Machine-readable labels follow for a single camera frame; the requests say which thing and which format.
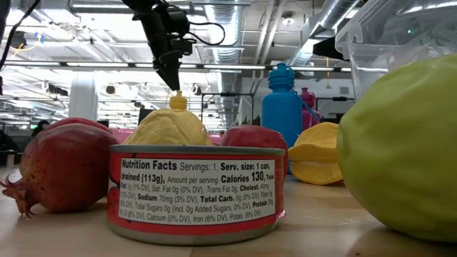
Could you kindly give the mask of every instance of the tin can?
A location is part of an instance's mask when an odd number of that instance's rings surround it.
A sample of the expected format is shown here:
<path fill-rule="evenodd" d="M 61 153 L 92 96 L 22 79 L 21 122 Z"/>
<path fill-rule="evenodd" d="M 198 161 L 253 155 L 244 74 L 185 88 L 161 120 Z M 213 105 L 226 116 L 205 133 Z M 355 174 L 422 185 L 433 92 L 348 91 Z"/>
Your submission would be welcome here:
<path fill-rule="evenodd" d="M 111 147 L 109 228 L 148 243 L 202 246 L 265 235 L 284 217 L 272 148 Z"/>

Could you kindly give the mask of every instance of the table surface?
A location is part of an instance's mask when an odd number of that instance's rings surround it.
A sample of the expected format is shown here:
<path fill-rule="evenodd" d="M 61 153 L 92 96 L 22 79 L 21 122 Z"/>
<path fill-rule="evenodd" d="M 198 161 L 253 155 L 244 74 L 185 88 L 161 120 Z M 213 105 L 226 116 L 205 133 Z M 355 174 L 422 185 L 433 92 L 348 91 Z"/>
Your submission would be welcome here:
<path fill-rule="evenodd" d="M 0 179 L 8 173 L 0 169 Z M 18 177 L 15 171 L 11 180 Z M 13 199 L 1 195 L 0 256 L 457 256 L 457 246 L 418 241 L 385 228 L 342 183 L 312 186 L 288 178 L 285 196 L 285 219 L 264 237 L 225 246 L 171 247 L 112 233 L 106 227 L 105 201 L 75 214 L 50 214 L 37 206 L 38 216 L 26 219 Z"/>

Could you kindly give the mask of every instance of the black cable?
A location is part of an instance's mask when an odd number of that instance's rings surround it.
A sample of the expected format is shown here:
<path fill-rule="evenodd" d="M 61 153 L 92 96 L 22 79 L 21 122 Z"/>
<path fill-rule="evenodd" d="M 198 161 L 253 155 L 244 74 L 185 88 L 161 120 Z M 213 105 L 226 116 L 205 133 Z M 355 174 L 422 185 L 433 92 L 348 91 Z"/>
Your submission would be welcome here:
<path fill-rule="evenodd" d="M 8 57 L 9 47 L 11 46 L 11 42 L 13 41 L 14 33 L 16 32 L 17 28 L 19 28 L 19 26 L 21 25 L 22 21 L 24 21 L 24 19 L 27 19 L 27 17 L 30 16 L 32 11 L 34 11 L 34 9 L 40 4 L 40 1 L 41 0 L 35 0 L 34 4 L 32 4 L 30 6 L 29 10 L 27 10 L 27 12 L 22 16 L 22 18 L 19 20 L 19 22 L 16 23 L 13 26 L 13 28 L 11 29 L 11 31 L 9 32 L 8 40 L 6 41 L 6 45 L 5 45 L 5 49 L 4 49 L 4 52 L 3 52 L 3 56 L 1 57 L 1 61 L 0 61 L 0 71 L 3 69 L 3 66 L 5 64 L 6 58 Z"/>
<path fill-rule="evenodd" d="M 218 26 L 219 28 L 222 29 L 222 33 L 224 33 L 224 36 L 222 37 L 222 40 L 220 40 L 217 43 L 209 43 L 207 41 L 204 41 L 201 37 L 195 35 L 195 33 L 189 32 L 190 35 L 195 36 L 195 38 L 200 40 L 203 44 L 207 44 L 209 46 L 218 46 L 218 45 L 222 44 L 222 42 L 224 42 L 224 40 L 226 39 L 226 30 L 220 24 L 217 24 L 217 23 L 214 23 L 214 22 L 196 23 L 196 22 L 191 22 L 191 21 L 189 23 L 192 24 L 192 25 L 196 25 L 196 26 L 214 25 L 214 26 Z"/>

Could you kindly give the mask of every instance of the white pillar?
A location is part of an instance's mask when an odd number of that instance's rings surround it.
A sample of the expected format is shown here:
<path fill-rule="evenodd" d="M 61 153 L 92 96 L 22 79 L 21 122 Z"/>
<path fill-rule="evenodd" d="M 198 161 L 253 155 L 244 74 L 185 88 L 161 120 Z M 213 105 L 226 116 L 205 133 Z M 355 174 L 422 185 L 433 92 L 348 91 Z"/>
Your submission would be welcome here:
<path fill-rule="evenodd" d="M 93 72 L 75 71 L 71 82 L 69 117 L 97 120 L 99 91 Z"/>

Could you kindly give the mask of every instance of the bottle cap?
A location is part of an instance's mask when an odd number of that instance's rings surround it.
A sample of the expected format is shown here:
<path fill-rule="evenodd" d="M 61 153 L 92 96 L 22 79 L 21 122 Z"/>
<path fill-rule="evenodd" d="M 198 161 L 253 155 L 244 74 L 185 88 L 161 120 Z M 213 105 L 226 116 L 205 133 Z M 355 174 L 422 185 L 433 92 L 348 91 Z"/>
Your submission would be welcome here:
<path fill-rule="evenodd" d="M 276 70 L 270 71 L 268 74 L 268 87 L 275 89 L 278 87 L 286 87 L 291 89 L 293 87 L 293 81 L 295 79 L 295 73 L 291 67 L 286 64 L 278 64 Z"/>
<path fill-rule="evenodd" d="M 187 109 L 187 98 L 183 97 L 182 91 L 177 91 L 176 96 L 170 98 L 170 108 L 176 110 Z"/>

